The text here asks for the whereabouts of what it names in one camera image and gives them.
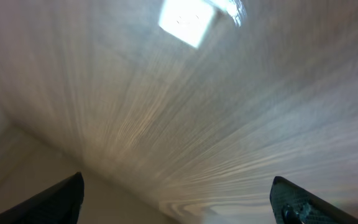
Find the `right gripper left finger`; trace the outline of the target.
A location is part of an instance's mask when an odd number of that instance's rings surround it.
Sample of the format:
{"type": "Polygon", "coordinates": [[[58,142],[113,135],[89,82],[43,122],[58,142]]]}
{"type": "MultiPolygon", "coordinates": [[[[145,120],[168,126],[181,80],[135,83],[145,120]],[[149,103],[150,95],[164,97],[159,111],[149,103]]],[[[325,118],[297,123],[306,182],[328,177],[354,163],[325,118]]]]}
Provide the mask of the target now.
{"type": "Polygon", "coordinates": [[[77,224],[85,195],[81,172],[0,213],[0,224],[77,224]]]}

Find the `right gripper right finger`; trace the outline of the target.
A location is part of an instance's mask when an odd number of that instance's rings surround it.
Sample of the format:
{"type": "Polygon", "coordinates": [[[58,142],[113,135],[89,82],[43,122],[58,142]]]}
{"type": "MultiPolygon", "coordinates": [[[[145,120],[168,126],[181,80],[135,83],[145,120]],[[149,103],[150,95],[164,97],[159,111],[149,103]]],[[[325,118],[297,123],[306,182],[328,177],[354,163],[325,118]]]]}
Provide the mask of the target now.
{"type": "Polygon", "coordinates": [[[277,224],[358,224],[358,218],[281,176],[273,179],[270,204],[277,224]]]}

